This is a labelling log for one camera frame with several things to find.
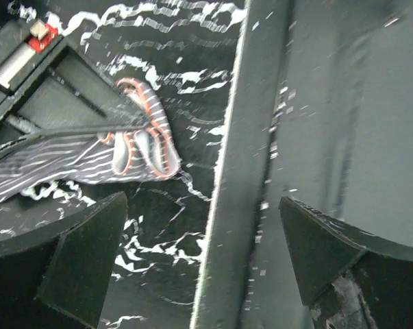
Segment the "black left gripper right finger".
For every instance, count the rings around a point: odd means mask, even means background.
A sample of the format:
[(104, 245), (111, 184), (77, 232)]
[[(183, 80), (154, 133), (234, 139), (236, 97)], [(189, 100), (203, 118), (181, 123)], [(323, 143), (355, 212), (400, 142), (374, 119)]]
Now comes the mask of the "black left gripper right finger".
[(315, 328), (413, 328), (413, 247), (293, 197), (279, 203), (301, 301)]

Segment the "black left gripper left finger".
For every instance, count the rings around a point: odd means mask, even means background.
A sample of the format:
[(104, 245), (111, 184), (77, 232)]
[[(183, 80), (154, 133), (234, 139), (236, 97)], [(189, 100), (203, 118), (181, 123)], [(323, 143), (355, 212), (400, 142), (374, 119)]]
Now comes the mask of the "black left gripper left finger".
[(114, 193), (0, 241), (0, 328), (96, 328), (126, 218)]

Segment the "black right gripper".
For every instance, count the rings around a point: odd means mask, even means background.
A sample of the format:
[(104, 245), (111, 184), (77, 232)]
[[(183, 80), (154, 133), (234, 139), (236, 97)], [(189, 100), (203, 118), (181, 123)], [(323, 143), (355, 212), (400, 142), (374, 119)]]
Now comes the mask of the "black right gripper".
[(39, 141), (147, 127), (145, 109), (55, 28), (0, 29), (0, 161)]

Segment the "grey white striped underwear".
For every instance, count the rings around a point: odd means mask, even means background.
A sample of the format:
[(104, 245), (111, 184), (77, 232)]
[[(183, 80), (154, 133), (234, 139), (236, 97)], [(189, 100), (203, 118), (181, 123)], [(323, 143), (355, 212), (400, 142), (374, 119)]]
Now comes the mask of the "grey white striped underwear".
[(152, 87), (132, 77), (117, 85), (145, 109), (150, 124), (139, 130), (50, 138), (12, 153), (0, 162), (0, 203), (55, 180), (92, 185), (163, 181), (180, 170), (165, 110)]

